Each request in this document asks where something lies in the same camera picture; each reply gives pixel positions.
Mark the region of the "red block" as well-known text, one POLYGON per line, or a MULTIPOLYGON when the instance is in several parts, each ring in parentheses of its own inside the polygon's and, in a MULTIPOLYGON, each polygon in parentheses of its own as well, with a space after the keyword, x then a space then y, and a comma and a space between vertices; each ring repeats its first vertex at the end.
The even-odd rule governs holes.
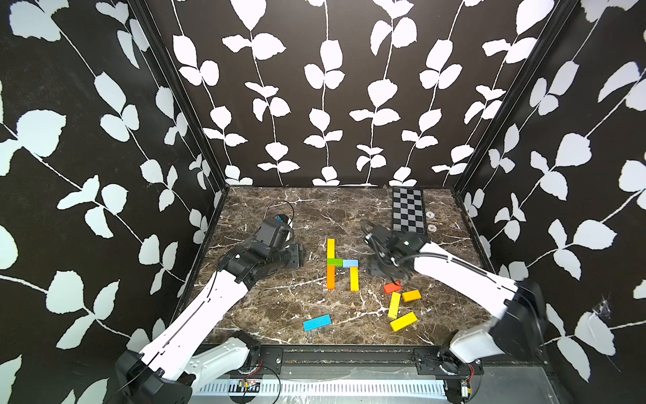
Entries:
POLYGON ((399 281, 391 282, 390 284, 385 284, 383 290, 386 295, 391 295, 394 292, 400 292, 402 285, 399 281))

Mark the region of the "long yellow block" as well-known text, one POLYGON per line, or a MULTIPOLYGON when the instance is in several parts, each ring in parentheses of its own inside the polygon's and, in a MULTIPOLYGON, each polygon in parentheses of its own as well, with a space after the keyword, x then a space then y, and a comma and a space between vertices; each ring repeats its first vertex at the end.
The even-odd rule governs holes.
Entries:
POLYGON ((350 271, 350 290, 352 292, 360 291, 359 274, 358 274, 358 268, 357 267, 351 267, 351 271, 350 271))

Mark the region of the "light blue block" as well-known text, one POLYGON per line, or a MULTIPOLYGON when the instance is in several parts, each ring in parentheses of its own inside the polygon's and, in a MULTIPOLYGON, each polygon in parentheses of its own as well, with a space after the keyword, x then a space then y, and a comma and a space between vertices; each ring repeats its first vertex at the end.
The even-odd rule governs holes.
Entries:
POLYGON ((357 268, 359 266, 358 259, 343 259, 343 268, 357 268))

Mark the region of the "small yellow block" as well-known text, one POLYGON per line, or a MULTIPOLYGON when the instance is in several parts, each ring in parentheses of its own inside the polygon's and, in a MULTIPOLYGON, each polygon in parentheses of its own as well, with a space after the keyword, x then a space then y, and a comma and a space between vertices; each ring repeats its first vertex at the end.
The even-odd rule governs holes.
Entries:
POLYGON ((404 302, 419 301, 422 299, 422 295, 419 290, 407 291, 401 295, 401 298, 404 302))

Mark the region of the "green block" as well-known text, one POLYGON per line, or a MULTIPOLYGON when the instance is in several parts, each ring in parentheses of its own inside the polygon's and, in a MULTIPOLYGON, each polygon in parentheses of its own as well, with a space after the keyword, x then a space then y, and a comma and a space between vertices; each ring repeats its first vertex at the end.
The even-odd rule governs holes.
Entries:
POLYGON ((328 259, 326 262, 327 266, 330 267, 339 267, 343 268, 344 267, 344 260, 343 259, 328 259))

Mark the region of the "orange block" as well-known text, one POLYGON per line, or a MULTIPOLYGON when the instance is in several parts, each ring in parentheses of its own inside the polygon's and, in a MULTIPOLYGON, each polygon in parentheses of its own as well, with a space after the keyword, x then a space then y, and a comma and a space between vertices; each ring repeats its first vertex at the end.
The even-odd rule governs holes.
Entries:
POLYGON ((328 265, 326 267, 326 289, 332 291, 336 288, 336 267, 328 265))

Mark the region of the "cyan block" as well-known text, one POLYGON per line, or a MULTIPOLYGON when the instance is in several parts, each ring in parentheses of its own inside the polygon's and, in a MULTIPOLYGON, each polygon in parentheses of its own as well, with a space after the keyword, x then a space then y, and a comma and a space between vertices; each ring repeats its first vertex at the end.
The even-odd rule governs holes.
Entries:
POLYGON ((314 331, 318 328, 323 328, 331 325, 331 317, 329 315, 319 316, 303 323, 306 332, 314 331))

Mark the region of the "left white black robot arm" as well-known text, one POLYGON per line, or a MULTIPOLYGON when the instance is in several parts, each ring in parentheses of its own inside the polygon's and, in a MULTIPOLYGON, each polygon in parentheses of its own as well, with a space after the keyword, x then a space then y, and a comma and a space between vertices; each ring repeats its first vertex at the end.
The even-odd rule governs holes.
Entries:
POLYGON ((116 397, 129 403, 187 403, 222 375, 245 377, 264 367, 259 341, 237 331, 224 343, 198 351, 225 314, 257 282, 279 269, 299 269, 304 248, 287 215, 270 217, 257 232, 229 250, 198 296, 175 321, 139 351, 126 350, 115 364, 116 397))

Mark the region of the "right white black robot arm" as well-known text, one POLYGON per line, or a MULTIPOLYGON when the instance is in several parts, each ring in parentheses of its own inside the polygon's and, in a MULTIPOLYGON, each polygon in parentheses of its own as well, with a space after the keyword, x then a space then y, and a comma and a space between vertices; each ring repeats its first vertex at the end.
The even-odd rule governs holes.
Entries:
POLYGON ((491 315, 480 325, 452 333, 442 344, 436 360, 446 373, 497 355, 521 361, 538 357, 548 318, 543 293, 535 282, 492 274, 414 232, 395 232, 371 222, 363 223, 362 230, 373 250, 368 261, 371 271, 392 280, 427 276, 491 315))

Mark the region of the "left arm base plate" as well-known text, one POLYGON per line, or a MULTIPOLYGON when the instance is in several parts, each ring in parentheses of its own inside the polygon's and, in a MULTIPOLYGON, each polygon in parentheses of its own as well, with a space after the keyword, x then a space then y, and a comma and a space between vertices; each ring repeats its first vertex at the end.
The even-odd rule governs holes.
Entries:
POLYGON ((238 375, 264 375, 275 372, 280 374, 283 363, 282 348, 269 345, 259 345, 250 350, 242 368, 236 370, 238 375))

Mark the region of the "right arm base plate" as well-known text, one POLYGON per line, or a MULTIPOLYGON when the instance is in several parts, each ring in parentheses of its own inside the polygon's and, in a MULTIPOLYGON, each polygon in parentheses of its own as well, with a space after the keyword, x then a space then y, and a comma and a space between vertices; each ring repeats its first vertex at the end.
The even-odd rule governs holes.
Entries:
POLYGON ((419 375, 434 375, 437 378, 470 379, 481 376, 484 370, 479 363, 464 363, 449 352, 436 346, 414 348, 410 360, 419 375))

